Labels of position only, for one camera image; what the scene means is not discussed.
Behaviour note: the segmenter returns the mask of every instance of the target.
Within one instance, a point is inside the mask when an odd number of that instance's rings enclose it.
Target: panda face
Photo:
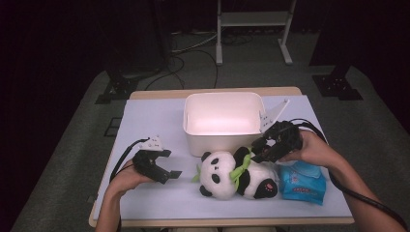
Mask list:
[[[201,166],[200,182],[202,188],[212,193],[212,196],[217,199],[226,200],[231,198],[236,189],[229,177],[229,173],[234,169],[235,160],[230,153],[215,152],[209,155]]]

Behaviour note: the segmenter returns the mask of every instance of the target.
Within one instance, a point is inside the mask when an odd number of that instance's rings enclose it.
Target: white plastic container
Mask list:
[[[190,153],[234,153],[250,146],[261,136],[260,114],[265,113],[262,99],[250,92],[193,94],[187,97],[184,131]]]

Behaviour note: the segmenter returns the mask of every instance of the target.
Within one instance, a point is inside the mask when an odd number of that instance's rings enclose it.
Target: wire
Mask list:
[[[302,127],[305,127],[305,128],[308,128],[308,129],[313,130],[324,142],[326,142],[326,143],[328,144],[328,142],[326,141],[325,136],[323,135],[323,133],[322,133],[317,127],[315,127],[310,121],[308,121],[308,120],[306,120],[306,119],[293,119],[293,120],[290,120],[289,122],[296,121],[296,120],[302,120],[302,121],[304,121],[302,124],[297,125],[298,127],[299,127],[299,126],[302,126]],[[356,191],[354,191],[354,190],[352,190],[352,189],[350,189],[350,188],[345,187],[344,185],[342,185],[342,184],[335,178],[335,176],[332,174],[331,171],[329,171],[329,176],[330,176],[330,178],[331,178],[332,183],[333,183],[339,190],[341,190],[342,192],[344,192],[344,193],[346,193],[346,194],[348,194],[348,195],[350,195],[350,196],[352,196],[352,197],[354,197],[354,198],[356,198],[356,199],[358,199],[358,200],[360,200],[360,201],[362,201],[362,202],[367,203],[368,205],[371,205],[371,206],[373,206],[373,207],[379,209],[380,211],[384,212],[385,214],[387,214],[387,215],[389,215],[390,217],[392,217],[393,219],[395,219],[406,231],[408,231],[407,224],[406,224],[406,222],[404,221],[404,219],[403,219],[398,213],[396,213],[395,211],[393,211],[392,209],[390,209],[388,206],[386,206],[386,205],[384,205],[384,204],[382,204],[382,203],[380,203],[380,202],[377,202],[377,201],[375,201],[375,200],[373,200],[373,199],[371,199],[371,198],[368,198],[368,197],[366,197],[366,196],[363,196],[363,195],[357,193]]]
[[[210,42],[210,41],[213,40],[216,36],[217,36],[217,33],[215,33],[214,36],[212,36],[211,38],[206,39],[205,41],[202,41],[202,42],[200,42],[200,43],[197,43],[197,44],[195,44],[195,45],[192,45],[192,46],[189,46],[189,47],[186,47],[186,48],[183,48],[183,49],[172,50],[171,52],[172,52],[172,53],[181,53],[181,52],[184,52],[184,51],[187,51],[187,50],[190,50],[190,49],[199,47],[199,46],[201,46],[201,45],[204,45],[204,44]]]
[[[214,57],[210,53],[208,53],[206,51],[203,51],[203,50],[187,50],[187,51],[181,52],[179,54],[184,54],[184,53],[189,53],[189,52],[201,52],[201,53],[204,53],[204,54],[208,55],[211,58],[211,60],[213,61],[214,65],[215,65],[215,70],[216,70],[216,77],[215,77],[215,81],[214,81],[214,85],[213,85],[213,88],[216,89],[217,88],[218,77],[219,77],[219,68],[218,68],[218,65],[217,65],[217,61],[214,59]]]
[[[123,153],[123,155],[120,157],[120,159],[118,159],[117,164],[115,165],[114,169],[112,170],[111,175],[110,175],[110,177],[109,177],[109,182],[111,182],[111,181],[114,179],[114,177],[117,175],[117,170],[120,168],[120,165],[121,165],[121,163],[123,163],[123,161],[124,161],[124,159],[126,158],[126,156],[127,156],[127,155],[130,153],[130,151],[132,150],[132,147],[135,146],[137,143],[145,142],[145,141],[148,141],[149,139],[150,139],[150,138],[136,140],[135,142],[133,142],[132,145],[130,145],[130,146],[126,149],[126,151]]]
[[[117,172],[117,174],[115,174],[115,175],[118,175],[118,173],[124,171],[125,169],[127,169],[127,168],[129,168],[129,167],[131,167],[131,166],[133,166],[133,164],[130,164],[130,165],[127,165],[127,166],[121,168],[121,170],[119,170],[119,171]]]
[[[162,78],[164,78],[164,77],[170,76],[170,75],[172,75],[172,74],[174,74],[174,75],[179,79],[179,81],[180,81],[180,83],[181,83],[181,85],[182,85],[182,88],[183,88],[183,89],[185,88],[185,82],[184,82],[184,81],[181,79],[181,77],[177,74],[177,72],[179,72],[179,71],[185,66],[185,61],[184,61],[183,59],[181,59],[180,57],[177,57],[177,56],[172,56],[172,58],[176,58],[176,59],[180,60],[180,61],[182,62],[181,67],[180,67],[177,71],[174,71],[174,72],[173,72],[173,71],[169,71],[169,73],[164,74],[164,75],[161,75],[161,76],[155,78],[154,80],[152,80],[152,81],[145,87],[144,91],[148,90],[148,88],[149,88],[152,84],[154,84],[155,82],[157,82],[158,80],[160,80],[160,79],[162,79]]]

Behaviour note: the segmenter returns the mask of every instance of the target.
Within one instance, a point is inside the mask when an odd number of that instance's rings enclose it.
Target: human arm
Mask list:
[[[286,155],[280,161],[303,160],[327,167],[344,187],[380,202],[350,163],[315,133],[301,130],[301,137],[303,139],[302,149]],[[395,219],[386,213],[346,193],[343,194],[360,231],[405,231]]]
[[[136,172],[132,166],[132,160],[127,161],[105,191],[96,232],[116,231],[120,220],[121,197],[128,190],[135,189],[139,184],[146,182],[153,181]]]

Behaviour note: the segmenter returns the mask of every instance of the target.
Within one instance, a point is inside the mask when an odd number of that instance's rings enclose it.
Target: panda plush toy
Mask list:
[[[250,158],[254,153],[246,147],[235,154],[228,152],[205,153],[199,173],[204,196],[220,200],[230,199],[235,192],[248,199],[272,198],[278,193],[278,175],[274,164],[256,163]]]

